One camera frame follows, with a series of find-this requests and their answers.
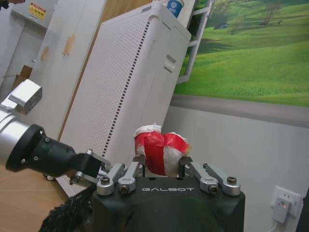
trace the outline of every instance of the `white wall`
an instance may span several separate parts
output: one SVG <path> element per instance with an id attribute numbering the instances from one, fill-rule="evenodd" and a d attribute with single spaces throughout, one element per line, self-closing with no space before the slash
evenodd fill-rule
<path id="1" fill-rule="evenodd" d="M 195 161 L 214 163 L 239 179 L 246 195 L 246 232 L 272 228 L 275 185 L 307 193 L 308 128 L 170 107 L 163 131 L 186 137 Z M 290 217 L 277 231 L 294 232 L 298 218 Z"/>
<path id="2" fill-rule="evenodd" d="M 46 31 L 44 29 L 34 25 L 31 22 L 25 23 L 6 75 L 20 74 L 24 65 L 33 67 L 34 63 L 31 62 L 31 60 L 36 59 L 43 42 L 45 32 Z M 14 80 L 14 77 L 4 78 L 0 87 L 1 101 L 4 100 L 12 91 Z"/>
<path id="3" fill-rule="evenodd" d="M 12 4 L 0 12 L 0 85 L 11 62 L 25 20 L 11 14 Z"/>

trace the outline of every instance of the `tree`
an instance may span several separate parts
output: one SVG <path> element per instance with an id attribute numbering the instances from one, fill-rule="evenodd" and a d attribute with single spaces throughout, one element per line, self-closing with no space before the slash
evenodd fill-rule
<path id="1" fill-rule="evenodd" d="M 239 29 L 239 27 L 240 27 L 241 25 L 243 25 L 243 23 L 244 23 L 245 21 L 246 21 L 246 15 L 241 15 L 241 16 L 237 17 L 237 18 L 235 19 L 234 23 L 232 24 L 232 27 L 231 27 L 231 29 L 230 29 L 229 32 L 230 32 L 232 35 L 234 35 L 235 32 Z"/>
<path id="2" fill-rule="evenodd" d="M 217 0 L 213 6 L 213 14 L 226 15 L 231 8 L 231 0 Z"/>
<path id="3" fill-rule="evenodd" d="M 261 22 L 261 25 L 267 26 L 269 21 L 272 19 L 274 15 L 278 13 L 278 11 L 282 8 L 282 4 L 280 3 L 269 3 L 266 5 L 266 15 L 263 21 Z"/>

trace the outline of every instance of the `wooden floor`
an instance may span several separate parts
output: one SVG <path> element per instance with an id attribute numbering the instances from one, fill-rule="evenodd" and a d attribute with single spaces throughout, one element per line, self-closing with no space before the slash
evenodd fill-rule
<path id="1" fill-rule="evenodd" d="M 49 211 L 67 199 L 56 181 L 31 170 L 0 166 L 0 232 L 35 232 Z"/>

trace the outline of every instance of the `white cable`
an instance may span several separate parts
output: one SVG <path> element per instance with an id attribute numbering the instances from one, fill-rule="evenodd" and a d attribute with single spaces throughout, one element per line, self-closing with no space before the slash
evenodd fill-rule
<path id="1" fill-rule="evenodd" d="M 271 230 L 267 231 L 267 232 L 273 232 L 277 228 L 277 226 L 278 226 L 278 223 L 275 221 L 274 227 Z"/>

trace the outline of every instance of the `silver cylinder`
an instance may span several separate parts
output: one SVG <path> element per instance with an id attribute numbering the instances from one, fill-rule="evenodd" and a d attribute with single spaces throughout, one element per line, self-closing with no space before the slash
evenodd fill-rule
<path id="1" fill-rule="evenodd" d="M 5 165 L 13 148 L 29 126 L 3 109 L 0 109 L 0 165 Z"/>

